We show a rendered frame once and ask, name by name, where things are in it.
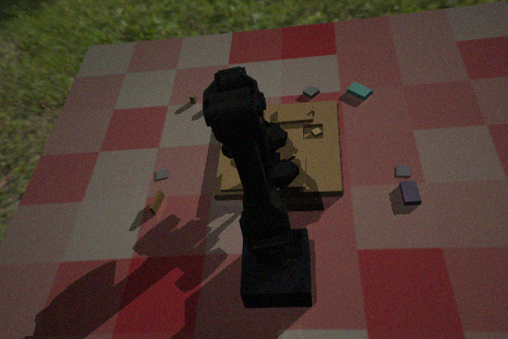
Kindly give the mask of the tan square puzzle board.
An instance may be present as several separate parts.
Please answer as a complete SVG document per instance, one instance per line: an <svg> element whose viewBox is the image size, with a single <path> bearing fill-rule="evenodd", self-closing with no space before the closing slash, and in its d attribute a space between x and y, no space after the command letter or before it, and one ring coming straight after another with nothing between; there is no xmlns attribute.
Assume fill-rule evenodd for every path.
<svg viewBox="0 0 508 339"><path fill-rule="evenodd" d="M337 101L266 105L264 120L288 133L286 145L274 156L299 168L299 175L285 189L277 187L280 198L343 196ZM314 137L311 130L317 127L322 135ZM243 193L234 158L220 151L215 200L243 200Z"/></svg>

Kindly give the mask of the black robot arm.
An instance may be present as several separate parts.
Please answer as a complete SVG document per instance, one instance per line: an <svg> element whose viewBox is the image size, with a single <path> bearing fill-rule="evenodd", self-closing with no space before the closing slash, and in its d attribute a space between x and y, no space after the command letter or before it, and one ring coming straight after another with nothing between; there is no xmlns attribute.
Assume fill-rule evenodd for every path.
<svg viewBox="0 0 508 339"><path fill-rule="evenodd" d="M286 145L288 133L264 120L264 93L244 67L215 73L203 92L202 108L216 140L231 149L244 188L239 222L248 251L258 251L259 268L290 267L293 239L286 203L275 185L268 186L258 149L271 136L273 157Z"/></svg>

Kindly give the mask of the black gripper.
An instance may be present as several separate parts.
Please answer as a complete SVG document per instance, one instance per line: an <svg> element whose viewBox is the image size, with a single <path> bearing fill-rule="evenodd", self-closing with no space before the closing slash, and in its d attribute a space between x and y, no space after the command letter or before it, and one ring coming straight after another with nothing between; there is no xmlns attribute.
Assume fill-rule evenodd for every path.
<svg viewBox="0 0 508 339"><path fill-rule="evenodd" d="M271 157L270 143L272 137L267 135L267 140L258 146L260 158L264 167L264 172L267 179L267 184L272 183L279 189L285 189L298 175L298 165L289 161L288 159L281 159L273 156ZM224 156L232 159L233 154L231 149L226 145L221 146L221 151Z"/></svg>

